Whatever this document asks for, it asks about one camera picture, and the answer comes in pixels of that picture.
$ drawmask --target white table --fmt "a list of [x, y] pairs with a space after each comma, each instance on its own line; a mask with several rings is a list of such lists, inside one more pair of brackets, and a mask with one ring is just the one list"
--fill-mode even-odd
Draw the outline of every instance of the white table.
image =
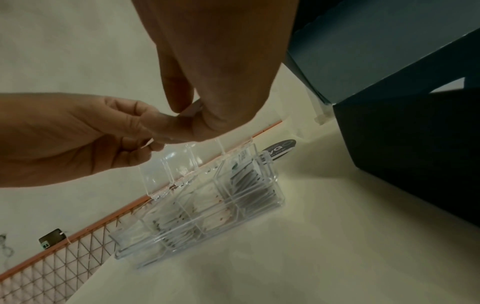
[[285, 207], [143, 270], [111, 258], [68, 304], [480, 303], [480, 229], [356, 169], [336, 121], [315, 135], [275, 161]]

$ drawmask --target plastic compartment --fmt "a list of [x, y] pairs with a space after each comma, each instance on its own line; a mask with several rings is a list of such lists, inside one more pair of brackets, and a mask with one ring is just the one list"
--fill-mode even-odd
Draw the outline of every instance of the plastic compartment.
[[119, 248], [115, 257], [137, 267], [167, 258], [284, 201], [269, 154], [259, 154], [251, 143], [217, 156], [223, 151], [217, 140], [173, 150], [142, 168], [152, 200], [111, 234]]

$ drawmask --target transparent plastic organizer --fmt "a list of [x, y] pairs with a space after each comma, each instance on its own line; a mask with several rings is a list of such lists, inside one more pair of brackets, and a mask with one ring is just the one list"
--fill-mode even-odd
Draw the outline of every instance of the transparent plastic organizer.
[[206, 143], [209, 149], [195, 145], [166, 149], [141, 168], [152, 199], [110, 234], [117, 259], [140, 268], [283, 204], [270, 155], [251, 141], [202, 166], [202, 155], [211, 158], [223, 146], [218, 140]]

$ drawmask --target hand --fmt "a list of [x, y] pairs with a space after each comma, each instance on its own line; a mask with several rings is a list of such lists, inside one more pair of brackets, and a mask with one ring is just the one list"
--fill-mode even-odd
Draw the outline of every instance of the hand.
[[197, 90], [193, 117], [142, 116], [157, 138], [202, 141], [251, 120], [285, 56], [298, 0], [133, 0], [155, 42], [163, 88], [180, 113]]
[[0, 95], [0, 187], [41, 186], [136, 166], [153, 142], [140, 101], [74, 94]]

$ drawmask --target white surface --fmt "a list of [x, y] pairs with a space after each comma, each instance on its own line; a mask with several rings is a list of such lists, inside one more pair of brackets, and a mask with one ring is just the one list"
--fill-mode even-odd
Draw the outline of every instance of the white surface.
[[480, 229], [356, 169], [336, 121], [275, 163], [285, 207], [140, 271], [110, 258], [68, 304], [479, 303]]
[[[0, 0], [0, 93], [59, 91], [139, 99], [172, 113], [155, 47], [130, 1]], [[249, 123], [253, 133], [278, 120], [273, 102]], [[39, 253], [38, 239], [52, 230], [75, 233], [144, 194], [136, 168], [0, 189], [0, 234], [15, 249], [9, 267]], [[0, 273], [4, 261], [0, 255]]]

